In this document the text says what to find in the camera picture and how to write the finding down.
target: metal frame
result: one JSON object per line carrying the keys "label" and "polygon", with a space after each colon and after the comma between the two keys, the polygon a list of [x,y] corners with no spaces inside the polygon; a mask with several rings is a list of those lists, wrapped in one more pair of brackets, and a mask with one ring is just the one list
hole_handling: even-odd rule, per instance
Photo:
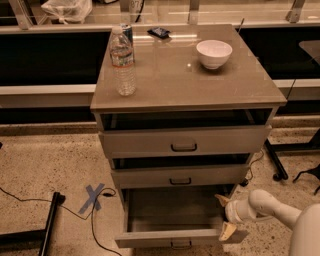
{"label": "metal frame", "polygon": [[58,205],[62,204],[65,197],[59,192],[54,192],[46,227],[40,230],[9,233],[0,235],[0,244],[3,245],[23,245],[24,243],[41,241],[39,256],[45,256],[50,246],[51,234],[54,226]]}
{"label": "metal frame", "polygon": [[320,129],[307,143],[292,143],[272,145],[269,140],[266,140],[265,146],[268,149],[269,155],[277,167],[277,173],[273,179],[276,181],[287,180],[288,174],[279,160],[276,152],[297,152],[297,151],[314,151],[320,150]]}

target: drawer cabinet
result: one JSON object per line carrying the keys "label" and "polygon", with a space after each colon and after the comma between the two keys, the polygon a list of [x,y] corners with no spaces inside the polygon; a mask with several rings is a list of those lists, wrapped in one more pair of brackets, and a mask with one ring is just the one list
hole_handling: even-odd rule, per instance
{"label": "drawer cabinet", "polygon": [[[231,25],[172,26],[170,40],[147,30],[134,27],[135,94],[117,94],[106,54],[91,103],[125,213],[115,241],[120,248],[219,243],[225,212],[215,194],[231,197],[245,179],[286,100]],[[205,39],[232,44],[219,70],[197,59]]]}

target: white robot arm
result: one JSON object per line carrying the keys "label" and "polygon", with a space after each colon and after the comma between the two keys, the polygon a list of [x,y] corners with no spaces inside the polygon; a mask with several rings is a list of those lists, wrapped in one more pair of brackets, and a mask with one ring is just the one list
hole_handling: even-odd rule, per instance
{"label": "white robot arm", "polygon": [[235,224],[275,217],[293,231],[289,256],[320,255],[320,204],[314,204],[303,211],[283,204],[267,191],[257,189],[244,200],[230,200],[216,195],[225,206],[228,223],[220,240],[227,240],[235,231]]}

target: small black object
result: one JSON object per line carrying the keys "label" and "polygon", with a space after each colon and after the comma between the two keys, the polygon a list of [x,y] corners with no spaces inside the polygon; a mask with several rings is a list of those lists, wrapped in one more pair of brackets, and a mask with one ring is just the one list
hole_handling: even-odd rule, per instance
{"label": "small black object", "polygon": [[[320,180],[320,164],[316,168],[313,168],[313,169],[310,169],[310,170],[307,170],[307,171],[299,172],[297,177],[294,178],[293,183],[295,183],[299,179],[300,175],[303,174],[303,173],[312,174],[312,175],[316,176]],[[317,194],[319,189],[320,189],[320,186],[314,191],[314,195]]]}
{"label": "small black object", "polygon": [[161,39],[165,39],[169,37],[169,30],[166,30],[164,28],[160,28],[160,27],[154,27],[152,29],[148,30],[148,33],[151,35],[154,35],[156,37],[159,37]]}
{"label": "small black object", "polygon": [[241,187],[246,187],[248,184],[249,184],[249,180],[244,179],[244,180],[240,183],[240,186],[241,186]]}

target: white bowl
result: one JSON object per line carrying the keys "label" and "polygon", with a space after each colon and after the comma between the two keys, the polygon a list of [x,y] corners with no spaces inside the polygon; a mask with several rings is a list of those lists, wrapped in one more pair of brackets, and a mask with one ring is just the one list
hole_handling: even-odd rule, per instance
{"label": "white bowl", "polygon": [[222,41],[205,40],[197,44],[198,57],[203,66],[208,69],[217,69],[227,62],[232,47]]}

